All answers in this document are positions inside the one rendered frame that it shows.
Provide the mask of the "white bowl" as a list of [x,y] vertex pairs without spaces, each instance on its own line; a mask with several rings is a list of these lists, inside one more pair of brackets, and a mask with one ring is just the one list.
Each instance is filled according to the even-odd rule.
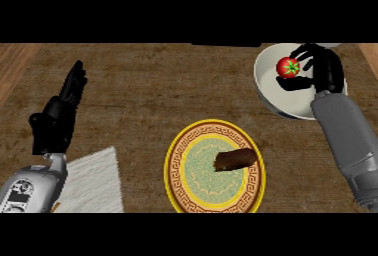
[[[313,120],[312,102],[316,96],[315,87],[304,90],[285,91],[276,82],[276,63],[284,57],[290,57],[291,52],[301,46],[298,43],[281,43],[269,46],[254,62],[254,79],[259,97],[269,110],[279,116],[290,119]],[[312,78],[312,69],[303,70],[310,58],[300,62],[300,73],[297,76]]]

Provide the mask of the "yellow patterned plate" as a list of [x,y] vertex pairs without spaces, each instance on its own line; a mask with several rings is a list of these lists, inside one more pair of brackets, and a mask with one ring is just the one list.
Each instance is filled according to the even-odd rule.
[[[217,171],[217,155],[244,148],[257,154],[253,164],[232,171]],[[263,156],[254,140],[235,124],[205,119],[180,131],[166,155],[164,184],[177,212],[257,211],[266,190]]]

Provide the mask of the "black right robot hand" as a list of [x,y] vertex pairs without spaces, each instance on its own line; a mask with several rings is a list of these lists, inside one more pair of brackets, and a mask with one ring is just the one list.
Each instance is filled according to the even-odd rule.
[[290,54],[298,61],[310,58],[303,70],[312,69],[313,77],[276,77],[276,82],[285,91],[297,91],[315,87],[316,92],[328,90],[341,93],[344,88],[343,64],[335,52],[316,43],[303,44]]

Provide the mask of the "brown food piece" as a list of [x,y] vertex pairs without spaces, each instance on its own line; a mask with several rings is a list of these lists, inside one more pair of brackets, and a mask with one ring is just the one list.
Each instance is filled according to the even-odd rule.
[[216,171],[232,171],[250,167],[257,161],[257,153],[251,148],[220,152],[214,160]]

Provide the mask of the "white cloth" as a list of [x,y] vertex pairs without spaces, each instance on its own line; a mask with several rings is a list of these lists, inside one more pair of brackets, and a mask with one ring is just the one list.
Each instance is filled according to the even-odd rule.
[[68,163],[68,178],[55,212],[124,212],[114,146]]

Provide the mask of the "brown placemat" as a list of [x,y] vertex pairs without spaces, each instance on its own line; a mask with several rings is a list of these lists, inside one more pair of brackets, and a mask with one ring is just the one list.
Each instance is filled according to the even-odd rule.
[[41,163],[33,155],[28,117],[84,63],[89,84],[68,157],[117,150],[124,208],[173,209],[164,188],[171,141],[194,122],[216,118],[251,136],[264,160],[264,212],[362,212],[316,122],[264,107],[254,83],[256,48],[191,44],[0,45],[0,186]]

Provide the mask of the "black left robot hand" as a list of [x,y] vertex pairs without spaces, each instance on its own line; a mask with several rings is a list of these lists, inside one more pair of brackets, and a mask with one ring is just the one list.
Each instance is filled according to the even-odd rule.
[[65,153],[68,150],[86,84],[83,62],[77,61],[67,75],[59,95],[47,101],[43,112],[30,116],[34,155]]

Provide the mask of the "red tomato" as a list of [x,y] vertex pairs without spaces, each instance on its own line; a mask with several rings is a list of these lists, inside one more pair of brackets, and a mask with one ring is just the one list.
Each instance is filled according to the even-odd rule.
[[276,63],[276,72],[282,78],[294,78],[300,73],[300,62],[295,58],[284,57]]

